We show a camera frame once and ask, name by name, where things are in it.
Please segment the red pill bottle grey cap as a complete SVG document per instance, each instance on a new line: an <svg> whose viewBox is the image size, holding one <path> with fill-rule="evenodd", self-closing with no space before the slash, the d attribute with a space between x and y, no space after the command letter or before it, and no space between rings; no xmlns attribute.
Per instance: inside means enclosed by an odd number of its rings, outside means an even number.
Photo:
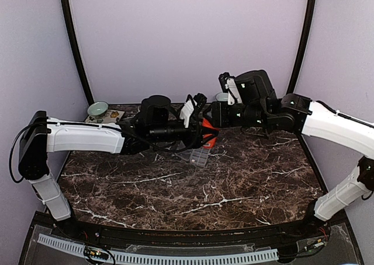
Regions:
<svg viewBox="0 0 374 265"><path fill-rule="evenodd" d="M202 147L206 149L213 148L217 141L219 130L214 128L208 119L202 121Z"/></svg>

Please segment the clear plastic pill organizer box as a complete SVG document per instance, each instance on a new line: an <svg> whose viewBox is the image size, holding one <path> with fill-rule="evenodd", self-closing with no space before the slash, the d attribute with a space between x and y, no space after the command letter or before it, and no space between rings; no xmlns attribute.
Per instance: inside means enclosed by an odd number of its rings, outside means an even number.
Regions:
<svg viewBox="0 0 374 265"><path fill-rule="evenodd" d="M198 167L205 167L210 155L210 149L198 148L188 149L176 154L179 158Z"/></svg>

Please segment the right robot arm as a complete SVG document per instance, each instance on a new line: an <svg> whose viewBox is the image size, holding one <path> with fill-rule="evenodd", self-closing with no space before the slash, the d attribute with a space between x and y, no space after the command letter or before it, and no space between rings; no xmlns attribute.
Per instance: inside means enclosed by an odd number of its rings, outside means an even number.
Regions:
<svg viewBox="0 0 374 265"><path fill-rule="evenodd" d="M328 140L362 154L357 166L327 194L309 204L309 213L298 226L298 233L311 238L321 222L356 199L373 193L373 124L338 110L322 101L288 93L279 99L264 70L239 76L219 75L226 102L212 103L212 126L258 127L265 133L275 130Z"/></svg>

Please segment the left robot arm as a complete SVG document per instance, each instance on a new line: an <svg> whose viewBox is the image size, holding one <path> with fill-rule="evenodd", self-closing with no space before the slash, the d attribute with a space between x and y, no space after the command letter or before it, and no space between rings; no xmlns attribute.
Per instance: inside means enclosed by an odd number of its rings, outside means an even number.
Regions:
<svg viewBox="0 0 374 265"><path fill-rule="evenodd" d="M200 112L205 95L189 95L178 110L166 96L153 95L140 104L131 119L98 124L65 121L37 111L12 144L19 149L18 172L40 196L59 229L70 239L82 235L82 225L73 219L74 212L51 175L48 154L60 151L98 151L135 155L154 148L166 151L161 142L183 142L182 151L200 148L218 135L215 128L203 125Z"/></svg>

